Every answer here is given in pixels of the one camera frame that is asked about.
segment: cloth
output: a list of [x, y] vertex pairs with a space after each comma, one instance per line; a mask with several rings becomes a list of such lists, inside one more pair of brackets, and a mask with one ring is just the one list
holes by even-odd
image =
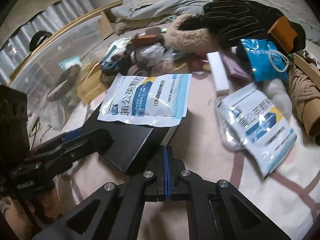
[[202, 13], [203, 6], [212, 0], [161, 0], [147, 7], [142, 7], [134, 11], [126, 6], [112, 8], [114, 16], [126, 20], [143, 20], [158, 17], [161, 15]]
[[[267, 6], [279, 9], [289, 21], [300, 24], [305, 32], [307, 40], [320, 45], [320, 23], [316, 19], [310, 7], [304, 0], [252, 0]], [[187, 12], [201, 12], [202, 8], [197, 6], [201, 0], [133, 0], [122, 6], [113, 8], [111, 11], [114, 15], [125, 20], [146, 19], [159, 17], [167, 14], [179, 14], [187, 9]], [[139, 28], [145, 27], [144, 22], [135, 23]]]
[[[276, 8], [249, 0], [216, 0], [204, 6], [204, 23], [223, 48], [234, 47], [241, 39], [268, 39], [268, 30], [282, 16]], [[299, 24], [290, 25], [298, 34], [293, 53], [306, 47], [306, 34]]]
[[286, 120], [290, 122], [292, 116], [292, 103], [282, 81], [278, 78], [264, 81], [262, 92], [271, 99]]
[[37, 13], [61, 0], [28, 0], [17, 3], [0, 26], [0, 48], [20, 26], [28, 22]]
[[125, 30], [136, 30], [142, 27], [153, 27], [159, 24], [170, 22], [166, 19], [168, 15], [162, 15], [155, 18], [143, 19], [143, 20], [123, 20], [121, 19], [115, 25], [115, 34], [124, 33]]
[[[143, 33], [145, 29], [125, 33], [123, 37]], [[112, 35], [104, 41], [118, 39]], [[320, 47], [312, 53], [320, 58]], [[231, 92], [240, 86], [230, 82]], [[36, 135], [35, 145], [58, 134], [79, 128], [102, 102], [104, 94], [86, 107], [81, 104], [62, 131], [43, 128]], [[192, 77], [188, 114], [173, 135], [170, 145], [175, 158], [184, 161], [187, 169], [203, 179], [216, 182], [226, 179], [253, 204], [284, 230], [292, 240], [301, 240], [320, 212], [319, 147], [305, 134], [300, 122], [291, 117], [290, 125], [297, 141], [286, 159], [262, 181], [257, 164], [246, 151], [231, 152], [223, 147], [215, 116], [215, 88], [212, 76]], [[98, 153], [74, 163], [71, 170], [58, 176], [56, 186], [61, 208], [71, 210], [107, 182], [127, 182], [129, 178], [103, 161]], [[146, 203], [138, 239], [188, 239], [188, 218], [185, 202]]]

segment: transparent plastic box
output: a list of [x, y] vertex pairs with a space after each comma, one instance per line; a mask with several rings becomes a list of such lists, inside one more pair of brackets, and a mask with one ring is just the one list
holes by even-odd
[[48, 100], [48, 94], [57, 88], [57, 82], [64, 71], [59, 63], [75, 56], [79, 56], [83, 64], [88, 63], [86, 56], [103, 42], [100, 18], [89, 19], [50, 42], [28, 60], [10, 85], [27, 94], [28, 110], [57, 130], [63, 128], [80, 103], [75, 88], [59, 100]]

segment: tan cardboard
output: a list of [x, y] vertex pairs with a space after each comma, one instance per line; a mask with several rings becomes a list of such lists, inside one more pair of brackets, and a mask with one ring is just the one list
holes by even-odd
[[108, 85], [100, 82], [101, 74], [102, 71], [100, 69], [97, 70], [77, 87], [77, 94], [84, 105], [87, 105], [98, 95], [107, 90]]
[[304, 105], [302, 121], [307, 135], [316, 136], [320, 134], [320, 99], [310, 100]]
[[307, 63], [302, 57], [294, 53], [294, 63], [300, 68], [311, 81], [320, 90], [320, 71], [315, 69], [311, 64]]

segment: rope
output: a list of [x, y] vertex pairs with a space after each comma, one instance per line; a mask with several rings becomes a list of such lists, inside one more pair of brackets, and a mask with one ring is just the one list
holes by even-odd
[[296, 65], [288, 70], [288, 94], [293, 108], [297, 111], [298, 118], [302, 122], [302, 113], [305, 103], [319, 98], [320, 92], [316, 85]]

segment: bed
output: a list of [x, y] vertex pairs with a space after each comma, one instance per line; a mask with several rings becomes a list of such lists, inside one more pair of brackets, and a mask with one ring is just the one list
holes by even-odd
[[[161, 0], [135, 0], [125, 6], [135, 12], [159, 1]], [[289, 17], [292, 14], [294, 19], [291, 20], [298, 20], [304, 27], [309, 26], [306, 30], [307, 38], [320, 44], [320, 24], [303, 0], [263, 2], [281, 8]], [[142, 31], [143, 29], [126, 32], [122, 37]], [[117, 36], [114, 34], [105, 43], [115, 39]], [[311, 41], [307, 41], [307, 50], [320, 60], [320, 47]], [[231, 86], [233, 91], [238, 89], [235, 84]], [[103, 98], [104, 94], [88, 106], [80, 104], [62, 132], [82, 126]], [[215, 98], [211, 75], [203, 79], [192, 77], [188, 115], [170, 142], [174, 157], [183, 160], [187, 169], [198, 173], [203, 179], [230, 181], [291, 239], [303, 239], [320, 213], [320, 148], [314, 143], [314, 138], [306, 136], [303, 126], [293, 115], [290, 124], [297, 134], [297, 141], [278, 168], [267, 179], [262, 180], [255, 161], [246, 151], [230, 152], [221, 144], [213, 107]], [[42, 137], [42, 141], [59, 133], [50, 131]], [[67, 212], [106, 182], [120, 184], [126, 181], [128, 177], [111, 165], [101, 162], [99, 155], [94, 153], [57, 177], [61, 211]], [[186, 203], [146, 203], [138, 239], [188, 239]]]

